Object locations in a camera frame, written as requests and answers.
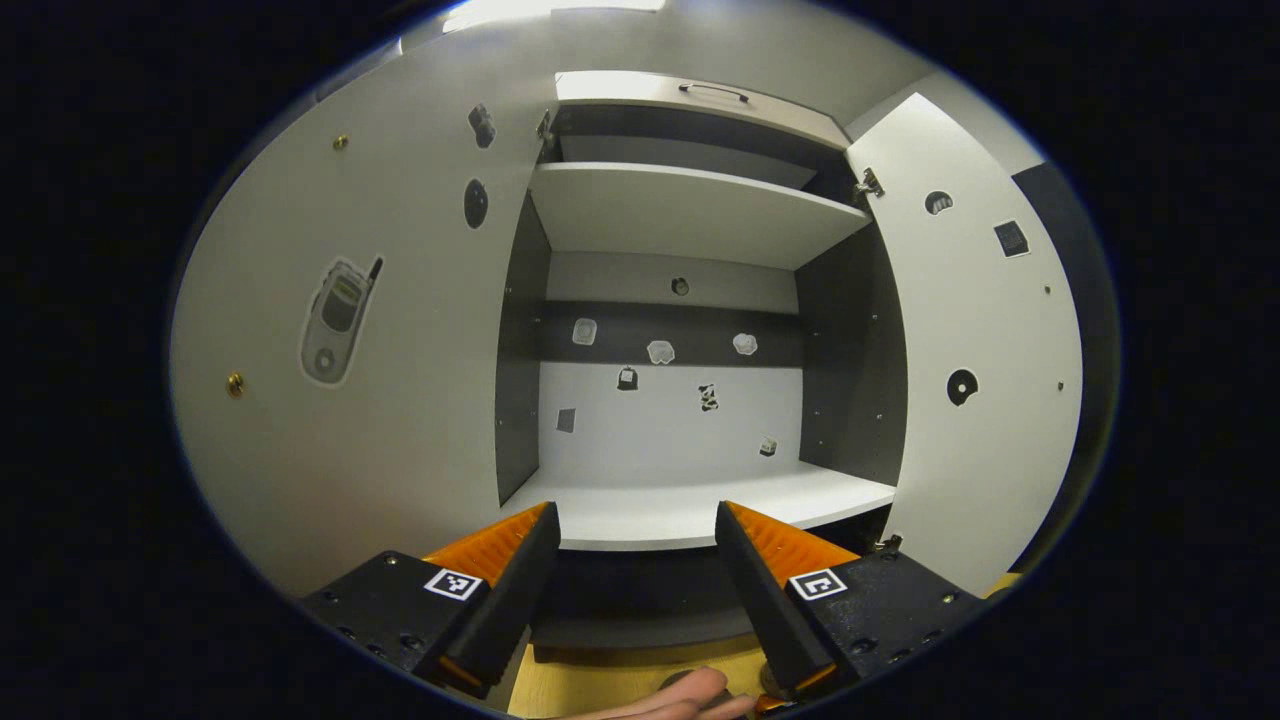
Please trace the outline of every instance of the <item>human hand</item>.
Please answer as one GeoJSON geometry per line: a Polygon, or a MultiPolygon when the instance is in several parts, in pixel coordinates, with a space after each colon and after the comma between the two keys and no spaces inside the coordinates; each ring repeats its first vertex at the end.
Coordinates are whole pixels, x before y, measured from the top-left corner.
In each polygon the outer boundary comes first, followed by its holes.
{"type": "Polygon", "coordinates": [[[735,720],[755,707],[755,698],[742,694],[708,708],[707,705],[727,685],[724,673],[699,667],[667,688],[630,705],[557,720],[735,720]]]}

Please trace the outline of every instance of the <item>open cabinet door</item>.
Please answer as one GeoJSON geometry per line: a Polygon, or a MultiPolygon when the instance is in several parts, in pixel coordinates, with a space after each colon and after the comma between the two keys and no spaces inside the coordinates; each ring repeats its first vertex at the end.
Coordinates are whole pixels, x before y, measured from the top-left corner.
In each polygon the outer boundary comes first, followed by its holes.
{"type": "Polygon", "coordinates": [[[920,95],[847,156],[883,191],[867,197],[906,337],[906,437],[884,536],[983,594],[1036,534],[1075,442],[1071,288],[1014,181],[920,95]]]}
{"type": "Polygon", "coordinates": [[[556,113],[547,22],[449,33],[343,86],[200,232],[169,346],[178,432],[219,521],[285,592],[499,519],[498,328],[556,113]]]}

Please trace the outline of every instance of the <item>drawer handle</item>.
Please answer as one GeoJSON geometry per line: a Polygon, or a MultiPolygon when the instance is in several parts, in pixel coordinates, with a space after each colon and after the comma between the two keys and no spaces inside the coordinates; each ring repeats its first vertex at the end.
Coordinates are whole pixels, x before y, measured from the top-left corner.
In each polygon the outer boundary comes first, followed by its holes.
{"type": "Polygon", "coordinates": [[[707,90],[718,90],[721,92],[728,92],[730,95],[737,95],[739,102],[746,102],[746,96],[736,90],[730,90],[727,87],[716,87],[714,85],[703,85],[700,82],[686,82],[680,86],[681,92],[689,92],[690,87],[705,87],[707,90]]]}

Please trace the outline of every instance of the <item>wooden floor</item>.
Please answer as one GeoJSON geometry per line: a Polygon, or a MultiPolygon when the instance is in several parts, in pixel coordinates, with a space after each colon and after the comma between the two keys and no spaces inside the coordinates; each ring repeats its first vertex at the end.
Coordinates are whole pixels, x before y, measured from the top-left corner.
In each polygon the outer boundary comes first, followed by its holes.
{"type": "MultiPolygon", "coordinates": [[[[987,596],[1012,585],[1019,577],[1006,573],[987,596]]],[[[518,717],[558,717],[625,705],[655,692],[673,673],[701,665],[728,675],[728,691],[733,694],[764,692],[760,687],[764,653],[755,635],[678,648],[575,652],[549,662],[534,662],[534,648],[529,646],[507,712],[518,717]]]]}

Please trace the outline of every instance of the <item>brass screw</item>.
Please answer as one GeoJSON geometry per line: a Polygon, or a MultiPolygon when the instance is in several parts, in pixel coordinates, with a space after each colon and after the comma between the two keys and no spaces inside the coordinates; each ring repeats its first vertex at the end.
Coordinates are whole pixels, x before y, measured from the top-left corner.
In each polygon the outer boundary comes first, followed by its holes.
{"type": "Polygon", "coordinates": [[[244,378],[242,378],[239,373],[232,373],[232,375],[227,378],[227,395],[232,397],[244,395],[244,378]]]}

